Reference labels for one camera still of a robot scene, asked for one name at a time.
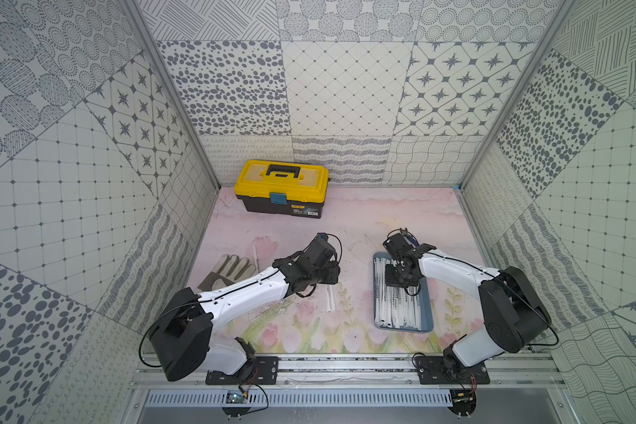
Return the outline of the blue plastic storage tray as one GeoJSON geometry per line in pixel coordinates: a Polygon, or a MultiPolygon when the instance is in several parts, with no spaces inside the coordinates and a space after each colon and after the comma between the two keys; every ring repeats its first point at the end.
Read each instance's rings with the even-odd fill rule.
{"type": "Polygon", "coordinates": [[[384,252],[373,256],[374,324],[382,330],[428,333],[434,328],[427,280],[405,289],[387,284],[393,261],[384,252]]]}

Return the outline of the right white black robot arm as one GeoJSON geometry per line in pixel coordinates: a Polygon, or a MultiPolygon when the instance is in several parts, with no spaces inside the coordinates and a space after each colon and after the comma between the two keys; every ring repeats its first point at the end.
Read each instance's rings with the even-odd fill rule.
{"type": "Polygon", "coordinates": [[[424,278],[441,280],[480,301],[483,325],[443,350],[443,367],[459,372],[503,353],[518,353],[547,330],[551,318],[525,273],[514,267],[482,268],[418,242],[410,231],[390,231],[383,242],[392,264],[384,281],[417,288],[424,278]]]}

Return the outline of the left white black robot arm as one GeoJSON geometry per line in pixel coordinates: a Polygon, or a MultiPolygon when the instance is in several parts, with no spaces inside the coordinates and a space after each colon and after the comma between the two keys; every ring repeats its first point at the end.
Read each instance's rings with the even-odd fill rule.
{"type": "Polygon", "coordinates": [[[319,284],[337,284],[342,248],[333,247],[330,237],[317,233],[304,249],[276,259],[266,270],[226,288],[201,293],[186,288],[175,293],[143,336],[166,379],[176,382],[203,367],[236,383],[254,380],[259,366],[251,344],[240,337],[213,335],[258,307],[291,296],[307,298],[319,284]]]}

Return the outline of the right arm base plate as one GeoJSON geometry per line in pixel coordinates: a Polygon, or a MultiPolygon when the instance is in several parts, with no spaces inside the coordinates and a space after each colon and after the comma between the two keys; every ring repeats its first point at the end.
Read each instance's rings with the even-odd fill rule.
{"type": "Polygon", "coordinates": [[[490,384],[490,377],[484,362],[472,367],[464,367],[442,356],[427,356],[415,353],[412,358],[420,384],[490,384]]]}

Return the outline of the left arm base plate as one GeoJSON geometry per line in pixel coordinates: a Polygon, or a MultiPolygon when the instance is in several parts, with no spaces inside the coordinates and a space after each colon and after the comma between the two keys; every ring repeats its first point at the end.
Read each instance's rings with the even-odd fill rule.
{"type": "Polygon", "coordinates": [[[248,360],[239,371],[232,375],[219,371],[208,372],[206,385],[275,385],[277,382],[279,358],[261,356],[248,360]]]}

